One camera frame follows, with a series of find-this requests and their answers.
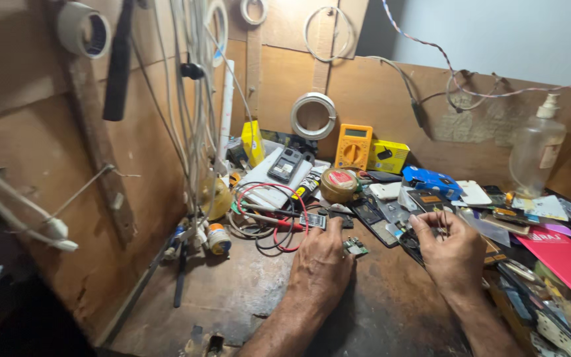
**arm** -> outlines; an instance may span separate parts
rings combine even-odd
[[[355,256],[343,257],[342,224],[342,218],[332,218],[327,232],[315,227],[301,243],[285,296],[238,357],[292,357],[304,352],[350,280]]]
[[[426,271],[449,304],[476,357],[519,357],[523,352],[496,317],[481,291],[486,242],[454,214],[430,212],[409,221],[420,240]],[[435,238],[431,227],[448,223],[448,239]]]

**red folder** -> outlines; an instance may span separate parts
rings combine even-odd
[[[530,226],[527,236],[517,239],[571,289],[571,239],[539,226]]]

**yellow packaging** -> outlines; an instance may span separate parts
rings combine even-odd
[[[248,156],[250,165],[256,167],[266,156],[266,150],[263,148],[263,141],[261,140],[261,132],[259,131],[259,123],[257,120],[253,120],[252,128],[250,127],[250,122],[244,123],[242,142],[244,143],[244,151]]]
[[[399,174],[408,152],[403,143],[372,139],[367,169]]]

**blue box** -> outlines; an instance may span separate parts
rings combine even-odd
[[[462,187],[459,187],[451,176],[429,171],[424,168],[407,166],[402,170],[402,175],[404,181],[416,190],[432,189],[440,191],[440,194],[451,201],[459,199],[459,195],[461,195],[463,191]]]

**clear bottle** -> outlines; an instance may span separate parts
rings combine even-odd
[[[517,185],[515,192],[524,198],[541,197],[552,167],[556,163],[567,130],[553,120],[559,109],[559,94],[548,94],[537,115],[530,117],[514,134],[510,153],[510,175]]]

